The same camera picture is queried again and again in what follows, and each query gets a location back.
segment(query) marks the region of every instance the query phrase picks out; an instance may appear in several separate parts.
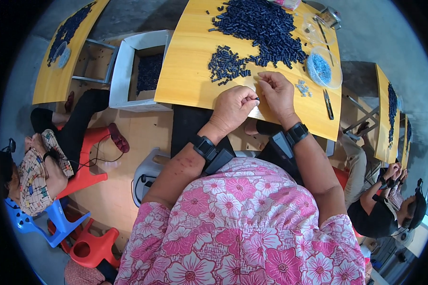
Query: concrete floor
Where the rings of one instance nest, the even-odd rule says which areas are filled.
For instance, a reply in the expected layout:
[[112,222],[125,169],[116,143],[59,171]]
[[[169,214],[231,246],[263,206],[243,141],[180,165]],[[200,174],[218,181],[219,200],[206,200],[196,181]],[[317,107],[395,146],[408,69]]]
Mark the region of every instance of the concrete floor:
[[[90,0],[54,0],[29,34],[12,69],[0,118],[0,149],[13,137],[15,162],[23,157],[23,139],[32,135],[29,114],[34,85],[49,41],[59,23]],[[409,181],[422,177],[428,186],[428,58],[417,36],[388,0],[320,0],[341,12],[337,32],[342,61],[376,62],[404,102],[413,126]],[[174,29],[187,0],[111,0],[90,38],[103,39],[131,31]],[[405,196],[414,189],[404,188]],[[48,284],[64,284],[69,257],[50,248],[37,234],[16,236],[34,270]]]

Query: cardboard box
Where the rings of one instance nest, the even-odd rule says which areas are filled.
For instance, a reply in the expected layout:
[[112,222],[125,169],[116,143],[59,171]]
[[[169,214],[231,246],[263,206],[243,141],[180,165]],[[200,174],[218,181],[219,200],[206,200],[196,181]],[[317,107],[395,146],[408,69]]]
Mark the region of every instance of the cardboard box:
[[109,95],[109,107],[132,112],[171,111],[170,104],[154,102],[155,90],[136,95],[140,57],[163,53],[173,31],[148,31],[125,38],[119,47]]

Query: yellow wooden table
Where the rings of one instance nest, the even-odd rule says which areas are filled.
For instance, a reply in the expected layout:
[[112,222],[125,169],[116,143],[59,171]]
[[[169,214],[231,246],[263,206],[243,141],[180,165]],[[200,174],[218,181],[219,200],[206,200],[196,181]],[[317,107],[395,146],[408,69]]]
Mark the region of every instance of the yellow wooden table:
[[[208,63],[212,54],[216,52],[217,46],[231,47],[231,50],[237,52],[240,58],[259,54],[258,46],[252,47],[252,40],[241,40],[218,31],[208,32],[208,29],[214,27],[211,22],[212,17],[222,13],[217,11],[217,7],[221,6],[222,2],[223,0],[189,0],[166,52],[154,100],[213,109],[215,100],[222,91],[235,85],[249,86],[256,90],[258,72],[278,71],[294,84],[298,79],[306,81],[313,97],[301,97],[300,92],[295,88],[296,113],[312,134],[336,141],[341,112],[341,87],[327,89],[335,116],[331,121],[326,110],[323,88],[309,78],[308,73],[302,70],[303,65],[300,63],[292,64],[293,69],[289,69],[283,62],[279,62],[277,68],[272,64],[261,67],[250,62],[246,68],[251,70],[252,76],[237,77],[233,82],[221,86],[217,85],[218,82],[211,82]],[[297,10],[287,10],[287,12],[298,13],[294,19],[294,25],[297,28],[292,32],[293,38],[299,37],[303,44],[308,43],[306,47],[302,45],[302,49],[309,54],[315,45],[311,45],[309,40],[305,39],[301,32],[301,25],[305,13],[316,13],[317,10],[301,3]],[[330,50],[340,62],[337,40],[330,45]],[[261,90],[257,90],[257,94],[260,97],[260,105],[254,108],[249,116],[278,123]]]
[[69,17],[57,27],[56,33],[52,37],[43,58],[43,62],[41,63],[40,71],[38,72],[38,78],[36,80],[35,90],[33,93],[33,104],[65,101],[67,99],[68,89],[70,87],[74,68],[78,62],[78,56],[86,42],[92,26],[105,8],[106,4],[108,4],[109,0],[96,0],[92,3],[94,2],[95,4],[91,6],[90,13],[80,23],[68,44],[68,47],[71,49],[71,55],[67,64],[63,68],[48,67],[47,59],[49,57],[52,44],[56,39],[57,31],[67,21],[67,19],[69,19]]
[[411,141],[408,140],[408,116],[404,115],[404,145],[403,145],[403,157],[401,159],[401,167],[403,169],[408,168],[409,150],[411,149]]
[[376,64],[377,86],[379,88],[379,131],[374,157],[383,162],[393,163],[398,153],[399,141],[399,109],[396,111],[392,147],[389,147],[388,132],[390,122],[388,118],[388,83],[390,83],[381,68]]

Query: person sitting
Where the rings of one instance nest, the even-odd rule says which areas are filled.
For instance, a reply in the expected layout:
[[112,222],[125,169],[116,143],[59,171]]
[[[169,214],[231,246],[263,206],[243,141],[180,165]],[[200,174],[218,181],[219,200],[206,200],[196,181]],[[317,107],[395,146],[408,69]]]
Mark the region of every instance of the person sitting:
[[[82,167],[79,159],[88,124],[93,114],[105,110],[108,103],[109,90],[90,89],[80,97],[71,114],[35,108],[30,115],[35,134],[25,138],[25,155],[19,166],[10,151],[0,151],[0,172],[5,181],[3,197],[11,198],[30,216],[49,207]],[[63,123],[58,130],[56,125]],[[128,142],[116,124],[108,128],[120,151],[128,152]]]
[[342,187],[295,113],[293,84],[279,72],[258,75],[283,128],[302,130],[292,149],[305,187],[260,156],[201,175],[212,165],[199,152],[207,140],[233,154],[227,134],[260,102],[251,88],[225,90],[213,112],[173,106],[172,159],[142,198],[115,285],[364,283]]
[[[367,123],[360,125],[357,133],[365,128]],[[350,169],[344,189],[344,200],[352,225],[359,234],[370,238],[390,236],[399,227],[409,230],[416,228],[426,212],[423,194],[417,188],[415,196],[406,200],[401,197],[399,206],[394,206],[387,199],[390,187],[383,189],[378,196],[378,190],[386,184],[401,189],[396,183],[402,172],[401,165],[391,163],[386,173],[378,177],[381,162],[374,158],[374,149],[368,135],[365,134],[362,138],[365,144],[360,147],[343,134],[341,128],[338,133],[338,140],[347,154],[347,167]],[[398,197],[396,190],[393,191],[393,195]]]

